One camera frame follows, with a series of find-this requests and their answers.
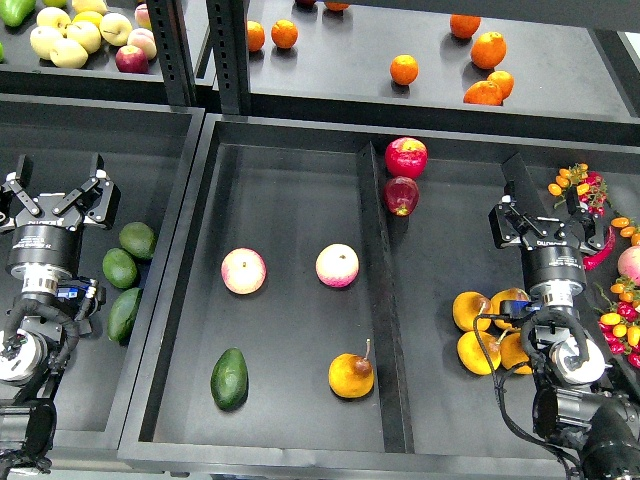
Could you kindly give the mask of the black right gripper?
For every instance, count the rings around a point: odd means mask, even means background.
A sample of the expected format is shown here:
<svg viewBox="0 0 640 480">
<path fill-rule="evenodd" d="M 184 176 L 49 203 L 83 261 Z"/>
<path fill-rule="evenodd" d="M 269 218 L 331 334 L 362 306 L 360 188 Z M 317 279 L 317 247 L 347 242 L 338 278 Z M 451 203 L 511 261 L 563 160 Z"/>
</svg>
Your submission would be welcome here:
<svg viewBox="0 0 640 480">
<path fill-rule="evenodd" d="M 509 180 L 488 218 L 498 249 L 517 247 L 521 253 L 525 290 L 534 300 L 571 300 L 586 287 L 583 258 L 603 250 L 608 227 L 569 193 L 569 219 L 534 217 L 520 211 L 515 181 Z"/>
</svg>

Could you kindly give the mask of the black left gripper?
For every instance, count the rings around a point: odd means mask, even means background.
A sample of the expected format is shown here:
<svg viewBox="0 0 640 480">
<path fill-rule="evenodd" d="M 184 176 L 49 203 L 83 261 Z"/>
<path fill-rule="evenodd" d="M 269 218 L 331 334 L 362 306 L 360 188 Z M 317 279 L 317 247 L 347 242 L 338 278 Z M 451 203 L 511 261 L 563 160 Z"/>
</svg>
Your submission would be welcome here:
<svg viewBox="0 0 640 480">
<path fill-rule="evenodd" d="M 88 179 L 70 193 L 26 191 L 33 162 L 18 156 L 15 170 L 1 185 L 1 231 L 13 234 L 6 271 L 18 279 L 37 271 L 59 279 L 78 275 L 84 226 L 110 230 L 116 219 L 121 192 L 95 153 Z"/>
</svg>

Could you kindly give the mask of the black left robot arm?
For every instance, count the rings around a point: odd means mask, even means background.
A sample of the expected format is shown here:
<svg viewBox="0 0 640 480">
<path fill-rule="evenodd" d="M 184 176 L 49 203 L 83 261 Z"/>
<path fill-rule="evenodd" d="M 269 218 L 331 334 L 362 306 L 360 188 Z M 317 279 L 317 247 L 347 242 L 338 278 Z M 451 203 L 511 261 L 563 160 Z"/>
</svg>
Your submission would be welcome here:
<svg viewBox="0 0 640 480">
<path fill-rule="evenodd" d="M 6 270 L 21 283 L 1 327 L 1 476 L 49 472 L 57 426 L 54 397 L 90 318 L 106 302 L 99 281 L 79 273 L 83 232 L 112 227 L 120 191 L 93 155 L 88 178 L 68 193 L 32 196 L 22 155 L 1 185 L 1 230 L 11 233 Z"/>
</svg>

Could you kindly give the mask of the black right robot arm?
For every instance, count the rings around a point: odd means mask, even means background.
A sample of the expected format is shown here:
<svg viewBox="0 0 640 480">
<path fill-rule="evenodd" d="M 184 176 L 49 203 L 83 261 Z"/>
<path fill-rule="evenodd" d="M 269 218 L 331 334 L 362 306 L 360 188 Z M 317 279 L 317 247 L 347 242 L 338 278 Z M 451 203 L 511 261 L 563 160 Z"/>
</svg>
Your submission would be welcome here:
<svg viewBox="0 0 640 480">
<path fill-rule="evenodd" d="M 494 243 L 521 254 L 525 300 L 502 300 L 498 318 L 520 331 L 536 394 L 536 441 L 577 479 L 639 476 L 639 396 L 614 382 L 614 370 L 582 325 L 575 297 L 586 287 L 587 257 L 603 252 L 605 228 L 568 192 L 566 219 L 540 215 L 538 201 L 518 204 L 514 181 L 489 214 Z"/>
</svg>

